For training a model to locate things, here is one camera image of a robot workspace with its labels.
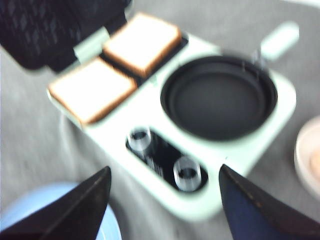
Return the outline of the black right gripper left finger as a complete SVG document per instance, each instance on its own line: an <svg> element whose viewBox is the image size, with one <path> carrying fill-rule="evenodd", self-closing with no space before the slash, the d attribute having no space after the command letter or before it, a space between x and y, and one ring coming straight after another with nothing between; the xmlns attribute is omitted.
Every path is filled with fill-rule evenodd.
<svg viewBox="0 0 320 240"><path fill-rule="evenodd" d="M111 190L106 166L71 191L0 233L2 240L94 240Z"/></svg>

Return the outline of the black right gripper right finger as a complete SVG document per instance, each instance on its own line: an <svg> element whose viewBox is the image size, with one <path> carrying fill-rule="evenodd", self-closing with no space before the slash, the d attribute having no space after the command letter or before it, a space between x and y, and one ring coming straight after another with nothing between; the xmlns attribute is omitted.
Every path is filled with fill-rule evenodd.
<svg viewBox="0 0 320 240"><path fill-rule="evenodd" d="M223 211L234 240L318 240L320 224L223 164Z"/></svg>

